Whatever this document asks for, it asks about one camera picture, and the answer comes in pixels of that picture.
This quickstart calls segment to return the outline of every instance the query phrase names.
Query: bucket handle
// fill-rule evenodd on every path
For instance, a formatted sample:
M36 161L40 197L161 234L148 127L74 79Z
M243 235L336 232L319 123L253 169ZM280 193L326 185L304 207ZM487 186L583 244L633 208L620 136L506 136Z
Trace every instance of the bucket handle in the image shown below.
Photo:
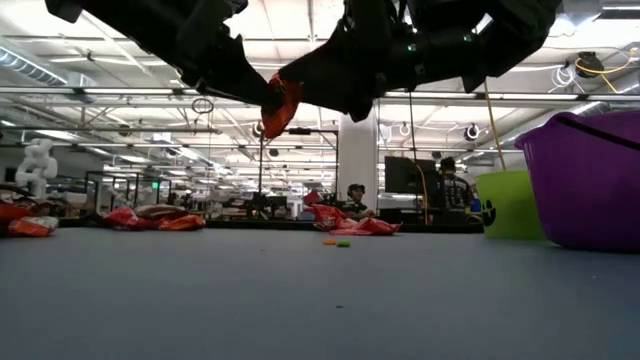
M594 127L582 124L580 122L577 122L575 120L566 118L566 117L560 117L558 118L556 121L558 121L560 124L564 125L564 126L568 126L572 129L578 130L582 133L591 135L591 136L595 136L599 139L602 139L604 141L608 141L610 143L616 144L616 145L620 145L623 147L626 147L628 149L631 150L635 150L635 151L640 151L640 143L637 143L635 141L631 141L628 139L625 139L623 137L620 137L618 135L614 135L614 134L610 134L608 132L604 132L602 130L596 129Z

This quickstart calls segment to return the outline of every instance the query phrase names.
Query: small orange object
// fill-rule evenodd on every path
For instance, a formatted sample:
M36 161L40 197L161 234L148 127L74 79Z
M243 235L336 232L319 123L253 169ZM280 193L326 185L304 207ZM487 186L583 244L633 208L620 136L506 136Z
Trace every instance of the small orange object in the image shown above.
M282 106L274 114L268 113L265 109L261 111L264 137L275 139L282 134L298 110L302 100L302 84L280 80L280 75L276 73L269 81L269 86L283 97Z

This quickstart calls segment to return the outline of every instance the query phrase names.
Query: red object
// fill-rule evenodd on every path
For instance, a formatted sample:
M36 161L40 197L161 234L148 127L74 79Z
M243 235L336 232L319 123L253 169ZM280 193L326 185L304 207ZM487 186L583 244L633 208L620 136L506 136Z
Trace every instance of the red object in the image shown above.
M269 81L269 86L283 97L283 104L275 113L270 113L264 107L261 111L264 137L275 139L282 134L298 111L302 99L302 84L280 80L280 75L276 73Z
M318 201L322 200L322 195L320 195L317 191L312 191L310 193L308 193L307 195L305 195L302 198L302 201L304 202L305 205L307 206L311 206L315 203L317 203Z
M187 215L175 220L163 220L160 222L160 230L163 231L190 231L204 228L205 221L198 215Z
M368 236L368 235L393 235L400 230L399 225L391 225L386 221L375 218L366 218L356 222L347 218L340 210L326 205L311 205L316 215L315 226L331 235Z
M147 220L162 220L165 218L177 219L189 215L189 212L181 206L173 205L144 205L136 208L136 216Z
M0 223L8 224L13 220L22 219L27 216L33 216L33 213L27 208L12 204L0 204Z
M340 228L342 220L347 218L342 211L327 205L311 205L316 215L315 226L324 231L330 231Z
M370 235L393 235L400 230L400 226L402 226L402 224L391 225L380 219L366 218L360 220L358 225L353 229L357 231L368 231L371 233Z
M120 230L147 230L157 228L157 222L141 219L128 207L119 207L104 218Z
M58 219L53 217L23 217L9 224L9 235L48 237L58 228Z

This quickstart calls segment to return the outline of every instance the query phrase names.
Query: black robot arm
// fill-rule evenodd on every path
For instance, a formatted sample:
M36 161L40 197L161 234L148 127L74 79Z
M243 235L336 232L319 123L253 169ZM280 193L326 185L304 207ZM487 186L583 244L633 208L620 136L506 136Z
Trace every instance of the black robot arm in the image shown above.
M346 0L330 39L280 70L303 102L365 119L394 89L462 77L467 92L537 51L561 0ZM413 25L404 22L408 8ZM485 14L491 23L474 28Z
M248 0L46 0L69 22L86 10L173 66L182 81L203 94L278 107L280 97L247 62L240 36L224 20Z

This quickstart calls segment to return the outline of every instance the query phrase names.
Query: table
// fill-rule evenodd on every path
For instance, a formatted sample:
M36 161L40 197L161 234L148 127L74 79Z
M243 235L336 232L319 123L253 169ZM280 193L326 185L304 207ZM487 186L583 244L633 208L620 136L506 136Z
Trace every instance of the table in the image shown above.
M640 357L636 256L326 237L60 229L0 242L0 359Z

